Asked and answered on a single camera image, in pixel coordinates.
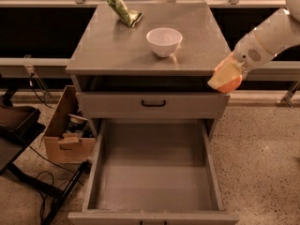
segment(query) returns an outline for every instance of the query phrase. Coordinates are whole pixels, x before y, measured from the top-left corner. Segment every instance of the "cardboard box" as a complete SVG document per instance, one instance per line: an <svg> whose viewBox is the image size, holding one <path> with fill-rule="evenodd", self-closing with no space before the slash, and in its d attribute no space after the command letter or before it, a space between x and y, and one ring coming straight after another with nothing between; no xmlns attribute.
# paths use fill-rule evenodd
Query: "cardboard box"
<svg viewBox="0 0 300 225"><path fill-rule="evenodd" d="M56 163L81 163L90 156L95 138L80 138L79 141L62 142L69 113L78 111L78 100L74 86L66 86L54 115L46 127L44 142L48 160Z"/></svg>

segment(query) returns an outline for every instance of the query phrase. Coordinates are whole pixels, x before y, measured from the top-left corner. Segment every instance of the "white bowl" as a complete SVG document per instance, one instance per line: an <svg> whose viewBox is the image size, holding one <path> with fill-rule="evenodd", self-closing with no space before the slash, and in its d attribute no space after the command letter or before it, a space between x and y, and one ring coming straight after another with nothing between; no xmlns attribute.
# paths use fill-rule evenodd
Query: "white bowl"
<svg viewBox="0 0 300 225"><path fill-rule="evenodd" d="M157 56L167 57L178 49L182 35L174 29L160 27L151 30L147 34L147 40L150 48Z"/></svg>

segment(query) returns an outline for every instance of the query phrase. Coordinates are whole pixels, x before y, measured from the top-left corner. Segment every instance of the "floor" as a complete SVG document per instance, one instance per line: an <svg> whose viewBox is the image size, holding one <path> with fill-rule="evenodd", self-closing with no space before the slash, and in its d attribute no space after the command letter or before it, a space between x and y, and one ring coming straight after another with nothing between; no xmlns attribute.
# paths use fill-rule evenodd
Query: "floor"
<svg viewBox="0 0 300 225"><path fill-rule="evenodd" d="M283 92L234 92L229 106L217 124L211 141L217 179L228 213L240 217L238 225L300 224L300 96L295 107L276 105ZM61 93L52 94L53 108ZM54 109L40 103L34 95L17 93L15 106L32 105L41 111L39 122L47 125ZM32 147L47 157L42 134ZM15 164L25 173L38 176L49 171L54 184L63 188L72 176L26 149ZM63 164L76 170L76 164ZM39 176L51 183L48 173ZM67 198L52 225L68 225L68 212L81 211L88 174L82 176ZM5 172L0 176L1 224L33 225L40 223L40 194L16 181ZM46 213L52 199L48 198Z"/></svg>

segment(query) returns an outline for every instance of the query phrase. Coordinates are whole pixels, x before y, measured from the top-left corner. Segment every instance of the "drawer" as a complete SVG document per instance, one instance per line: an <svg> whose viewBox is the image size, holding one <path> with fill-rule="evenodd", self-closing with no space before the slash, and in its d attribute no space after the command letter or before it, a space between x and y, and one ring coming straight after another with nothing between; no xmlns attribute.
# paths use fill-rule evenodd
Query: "drawer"
<svg viewBox="0 0 300 225"><path fill-rule="evenodd" d="M201 119L103 119L76 225L231 225Z"/></svg>
<svg viewBox="0 0 300 225"><path fill-rule="evenodd" d="M78 93L87 118L219 118L229 96L219 93Z"/></svg>

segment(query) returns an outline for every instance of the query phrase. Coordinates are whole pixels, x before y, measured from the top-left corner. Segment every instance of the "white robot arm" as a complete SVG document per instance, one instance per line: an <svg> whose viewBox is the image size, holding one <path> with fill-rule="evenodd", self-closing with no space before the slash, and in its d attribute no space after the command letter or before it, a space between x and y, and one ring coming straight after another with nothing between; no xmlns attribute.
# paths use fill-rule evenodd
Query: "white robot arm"
<svg viewBox="0 0 300 225"><path fill-rule="evenodd" d="M236 89L243 72L256 69L279 53L300 45L300 0L286 0L281 8L242 37L234 51L215 70L208 84L220 92Z"/></svg>

